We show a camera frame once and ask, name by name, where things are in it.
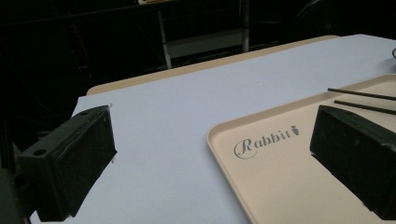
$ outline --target beige tray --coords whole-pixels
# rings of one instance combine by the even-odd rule
[[[343,89],[396,96],[396,76]],[[336,105],[334,99],[396,109],[396,102],[325,92],[221,123],[207,134],[207,143],[252,223],[395,223],[370,212],[311,157],[309,143],[319,105],[347,109],[393,132],[396,117]]]

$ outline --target black object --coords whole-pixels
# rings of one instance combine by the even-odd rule
[[[19,164],[41,221],[74,217],[116,153],[108,106],[80,112],[25,150]]]
[[[396,219],[396,133],[357,114],[321,105],[310,150],[370,211]]]

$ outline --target white tabletop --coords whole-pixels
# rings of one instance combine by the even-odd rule
[[[205,140],[214,125],[396,73],[395,40],[353,35],[81,97],[111,105],[118,154],[65,223],[247,223]],[[33,223],[39,223],[36,215]]]

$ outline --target tabletop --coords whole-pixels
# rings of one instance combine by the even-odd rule
[[[208,148],[207,132],[329,87],[394,74],[395,46],[369,35],[327,38],[91,89],[75,114],[110,105],[118,154],[65,223],[248,223]],[[36,215],[32,222],[39,223]]]

